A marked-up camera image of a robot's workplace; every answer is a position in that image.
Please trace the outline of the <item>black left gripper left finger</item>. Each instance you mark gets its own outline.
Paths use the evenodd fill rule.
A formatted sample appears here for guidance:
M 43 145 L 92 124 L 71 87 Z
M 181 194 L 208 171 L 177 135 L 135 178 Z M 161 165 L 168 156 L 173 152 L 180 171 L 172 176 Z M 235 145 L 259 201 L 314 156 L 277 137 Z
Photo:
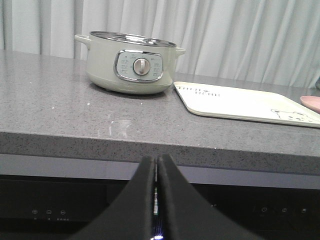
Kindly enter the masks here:
M 117 198 L 70 240 L 149 240 L 153 237 L 155 159 L 143 157 Z

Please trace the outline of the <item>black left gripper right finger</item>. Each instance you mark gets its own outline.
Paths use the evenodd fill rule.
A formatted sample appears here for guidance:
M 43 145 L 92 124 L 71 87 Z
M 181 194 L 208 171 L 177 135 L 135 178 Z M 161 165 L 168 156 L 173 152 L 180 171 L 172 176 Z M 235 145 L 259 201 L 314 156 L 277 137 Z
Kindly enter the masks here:
M 166 240 L 260 240 L 203 198 L 169 154 L 157 159 L 158 202 Z

